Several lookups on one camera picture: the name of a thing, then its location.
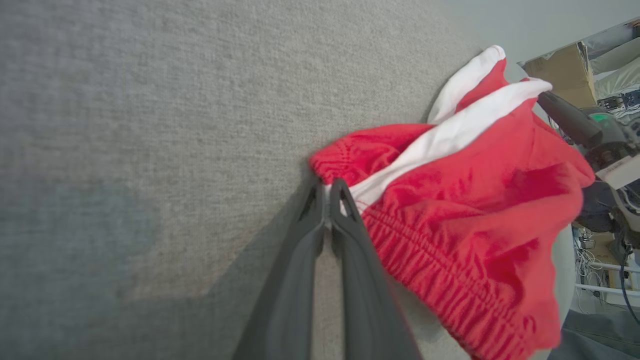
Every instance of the gray carpet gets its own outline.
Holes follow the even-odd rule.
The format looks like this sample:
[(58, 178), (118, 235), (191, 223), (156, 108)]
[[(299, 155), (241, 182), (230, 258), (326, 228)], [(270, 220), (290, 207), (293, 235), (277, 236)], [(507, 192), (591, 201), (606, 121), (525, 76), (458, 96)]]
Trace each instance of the gray carpet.
[[(479, 51), (434, 2), (0, 1), (0, 357), (228, 359), (308, 155), (419, 121)], [(402, 301), (429, 358), (464, 357)]]

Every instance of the fabric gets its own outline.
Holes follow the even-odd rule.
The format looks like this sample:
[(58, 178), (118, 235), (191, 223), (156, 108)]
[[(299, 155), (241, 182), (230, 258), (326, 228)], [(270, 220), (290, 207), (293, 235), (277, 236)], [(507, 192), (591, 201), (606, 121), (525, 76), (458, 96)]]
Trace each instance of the fabric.
[(328, 186), (346, 180), (383, 266), (473, 357), (527, 359), (559, 343), (551, 246), (594, 174), (532, 112), (550, 85), (508, 84), (503, 53), (451, 78), (435, 104), (453, 107), (441, 97), (460, 97), (458, 74), (486, 74), (454, 115), (434, 106), (438, 125), (357, 131), (310, 165)]
[(562, 343), (549, 360), (631, 360), (640, 358), (640, 334), (627, 310), (581, 314), (569, 311)]
[(594, 233), (613, 233), (615, 221), (609, 211), (615, 205), (611, 187), (604, 181), (596, 181), (582, 189), (582, 209), (575, 221)]
[[(435, 0), (2, 1), (0, 358), (230, 359), (306, 159), (420, 121), (480, 52), (460, 31)], [(400, 298), (425, 358), (468, 358)]]
[(626, 64), (634, 61), (640, 56), (640, 38), (621, 44), (610, 51), (589, 60), (589, 65), (593, 69), (593, 74), (601, 74), (607, 71), (621, 69)]
[(596, 81), (594, 84), (596, 97), (598, 99), (620, 96), (620, 93), (638, 90), (639, 88), (640, 58), (636, 58), (612, 74)]
[(593, 60), (611, 49), (633, 39), (634, 29), (630, 24), (622, 24), (591, 35), (582, 41), (587, 46), (587, 55), (589, 56), (589, 60)]

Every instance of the cable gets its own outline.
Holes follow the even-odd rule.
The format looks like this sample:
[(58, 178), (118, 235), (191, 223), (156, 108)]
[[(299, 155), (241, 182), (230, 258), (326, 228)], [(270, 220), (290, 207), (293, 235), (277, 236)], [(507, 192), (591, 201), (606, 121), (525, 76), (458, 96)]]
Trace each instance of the cable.
[(630, 113), (630, 112), (636, 111), (638, 109), (640, 109), (640, 105), (634, 105), (631, 108), (625, 108), (624, 110), (619, 111), (619, 112), (617, 112), (617, 113), (615, 113), (613, 115), (614, 115), (614, 117), (616, 119), (619, 119), (620, 117), (624, 116), (626, 113)]
[(622, 287), (622, 297), (625, 298), (625, 302), (627, 303), (627, 307), (629, 308), (631, 316), (633, 316), (638, 325), (640, 325), (640, 320), (638, 320), (636, 313), (634, 313), (633, 308), (631, 308), (631, 303), (629, 303), (629, 298), (627, 297), (627, 288), (625, 287), (625, 263), (627, 262), (627, 256), (629, 256), (629, 254), (631, 254), (631, 251), (625, 251), (624, 260), (622, 261), (622, 265), (620, 265), (620, 286)]
[(640, 195), (638, 195), (637, 192), (635, 192), (633, 189), (625, 186), (625, 189), (627, 189), (628, 192), (633, 193), (638, 199), (640, 199)]
[[(595, 275), (595, 276), (596, 276), (596, 280), (597, 280), (596, 285), (597, 285), (597, 286), (602, 286), (602, 283), (603, 283), (603, 282), (602, 282), (602, 278), (600, 277), (600, 274), (598, 274), (598, 273), (597, 273), (597, 272), (595, 272), (595, 271), (591, 271), (591, 272), (589, 273), (589, 275), (587, 275), (587, 279), (586, 279), (586, 281), (587, 281), (587, 285), (590, 285), (590, 284), (591, 284), (591, 282), (589, 281), (589, 278), (590, 278), (592, 275)], [(598, 290), (592, 290), (592, 291), (591, 291), (591, 294), (593, 294), (593, 296), (594, 296), (594, 297), (597, 297), (597, 298), (598, 298), (598, 300), (600, 301), (600, 306), (604, 307), (604, 301), (602, 300), (602, 296), (601, 296), (600, 292), (599, 292)]]
[[(575, 260), (576, 262), (575, 275), (576, 275), (577, 282), (582, 283), (580, 278), (584, 277), (586, 280), (586, 283), (589, 284), (589, 279), (593, 274), (595, 274), (596, 279), (598, 281), (598, 285), (601, 286), (602, 278), (600, 277), (600, 274), (596, 273), (594, 270), (601, 270), (602, 266), (597, 267), (593, 265), (593, 263), (601, 263), (601, 261), (597, 259), (591, 251), (587, 249), (583, 249), (576, 237), (573, 237), (573, 248), (575, 249), (576, 255), (577, 255), (577, 259)], [(578, 287), (575, 288), (578, 308), (580, 309), (580, 312), (582, 312), (583, 314), (589, 314), (588, 312), (583, 310), (582, 305), (580, 304), (580, 300), (582, 299), (581, 297), (582, 291), (583, 291), (582, 288), (580, 289)]]
[(620, 308), (622, 310), (628, 310), (628, 308), (626, 306), (622, 306), (622, 305), (609, 304), (609, 306), (618, 307), (618, 308)]
[(640, 207), (636, 206), (633, 202), (631, 202), (631, 200), (629, 199), (629, 195), (627, 194), (627, 187), (623, 187), (622, 188), (622, 195), (625, 198), (625, 202), (627, 203), (627, 205), (629, 205), (632, 209), (634, 209), (637, 213), (640, 213)]

